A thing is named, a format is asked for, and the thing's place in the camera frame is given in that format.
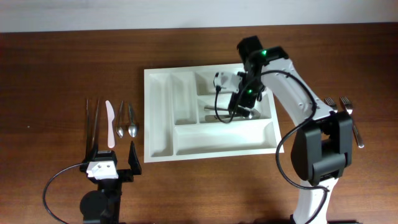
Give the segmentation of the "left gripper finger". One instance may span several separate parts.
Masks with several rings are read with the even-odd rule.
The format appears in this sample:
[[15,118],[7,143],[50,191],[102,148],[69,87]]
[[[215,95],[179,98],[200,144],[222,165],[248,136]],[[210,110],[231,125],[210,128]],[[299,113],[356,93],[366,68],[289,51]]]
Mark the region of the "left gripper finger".
[[98,144],[94,143],[90,148],[86,148],[85,162],[93,161],[98,153]]
[[133,175],[142,174],[142,168],[138,160],[138,156],[136,154],[136,147],[134,141],[131,141],[130,143],[128,164],[130,165],[130,169]]

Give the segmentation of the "large steel spoon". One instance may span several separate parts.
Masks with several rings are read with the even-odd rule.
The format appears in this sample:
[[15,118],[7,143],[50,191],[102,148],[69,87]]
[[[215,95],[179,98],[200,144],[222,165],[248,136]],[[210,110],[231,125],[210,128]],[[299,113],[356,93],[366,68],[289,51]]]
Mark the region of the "large steel spoon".
[[[261,117],[260,112],[258,110],[253,109],[253,110],[251,110],[249,112],[248,116],[243,116],[243,115],[240,115],[240,114],[236,113],[235,116],[233,117],[233,120],[238,120],[238,119],[259,119],[260,117]],[[231,119],[231,115],[229,115],[229,114],[219,115],[219,118],[222,121],[227,122],[227,121],[229,121]],[[216,115],[206,115],[205,116],[205,121],[207,121],[207,122],[218,121],[218,117]]]
[[228,109],[225,109],[225,108],[218,108],[218,107],[216,108],[216,107],[214,107],[214,106],[209,106],[209,105],[204,106],[204,110],[228,111]]

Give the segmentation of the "small teaspoon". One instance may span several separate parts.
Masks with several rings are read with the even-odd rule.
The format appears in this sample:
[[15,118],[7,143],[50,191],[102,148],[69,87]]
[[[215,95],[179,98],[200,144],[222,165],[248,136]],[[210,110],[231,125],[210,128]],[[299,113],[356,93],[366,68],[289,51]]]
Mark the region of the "small teaspoon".
[[121,104],[119,106],[118,118],[117,118],[117,123],[116,123],[116,127],[115,127],[116,134],[120,138],[122,138],[124,136],[124,130],[121,125],[121,121],[123,119],[123,108],[124,108],[124,101],[122,100]]
[[138,127],[134,123],[134,111],[133,111],[133,108],[132,108],[130,103],[128,103],[128,112],[129,112],[129,120],[130,120],[130,125],[128,127],[128,132],[129,132],[129,135],[132,138],[135,138],[137,136]]

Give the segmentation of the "pink plastic knife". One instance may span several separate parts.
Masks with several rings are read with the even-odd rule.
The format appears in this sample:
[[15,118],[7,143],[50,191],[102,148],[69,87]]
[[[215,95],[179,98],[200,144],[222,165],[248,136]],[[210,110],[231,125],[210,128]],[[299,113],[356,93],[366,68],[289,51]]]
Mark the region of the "pink plastic knife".
[[116,145],[114,131],[113,131],[113,121],[114,121],[115,115],[114,115],[114,110],[113,110],[113,107],[112,107],[110,101],[106,100],[105,105],[106,105],[106,112],[107,112],[107,118],[108,118],[108,147],[110,149],[112,149]]

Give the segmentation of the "steel fork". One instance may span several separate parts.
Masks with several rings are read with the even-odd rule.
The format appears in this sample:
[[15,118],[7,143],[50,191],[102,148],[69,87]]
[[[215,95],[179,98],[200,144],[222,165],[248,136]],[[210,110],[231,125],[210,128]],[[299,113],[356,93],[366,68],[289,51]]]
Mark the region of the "steel fork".
[[335,101],[332,98],[326,97],[323,99],[323,101],[325,104],[327,104],[329,107],[331,107],[335,113],[338,112],[337,104],[335,103]]
[[353,118],[353,104],[352,102],[346,97],[346,96],[341,96],[340,97],[340,103],[343,107],[343,109],[351,116],[351,120],[352,120],[352,125],[353,125],[353,133],[354,133],[354,137],[357,143],[357,146],[359,148],[364,148],[364,141],[362,136],[359,133],[359,130],[354,122],[354,118]]

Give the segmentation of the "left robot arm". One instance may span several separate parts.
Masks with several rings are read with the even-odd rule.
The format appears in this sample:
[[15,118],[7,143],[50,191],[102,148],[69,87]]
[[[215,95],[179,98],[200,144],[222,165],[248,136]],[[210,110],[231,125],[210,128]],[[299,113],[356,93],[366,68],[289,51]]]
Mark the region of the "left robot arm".
[[118,224],[121,206],[122,185],[133,182],[135,175],[142,174],[136,147],[130,143],[128,169],[117,169],[118,160],[114,151],[100,151],[95,144],[80,166],[87,178],[98,186],[86,193],[80,201],[84,223]]

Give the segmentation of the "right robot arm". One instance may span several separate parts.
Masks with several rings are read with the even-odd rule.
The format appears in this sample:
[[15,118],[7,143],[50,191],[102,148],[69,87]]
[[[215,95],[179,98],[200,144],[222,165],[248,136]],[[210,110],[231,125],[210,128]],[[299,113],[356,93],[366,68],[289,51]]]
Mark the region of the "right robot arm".
[[235,118],[248,114],[270,89],[294,128],[278,143],[275,161],[282,177],[299,189],[290,223],[326,223],[330,196],[352,163],[352,119],[320,100],[305,83],[282,47],[264,49],[257,36],[237,45],[244,71],[228,78],[228,105]]

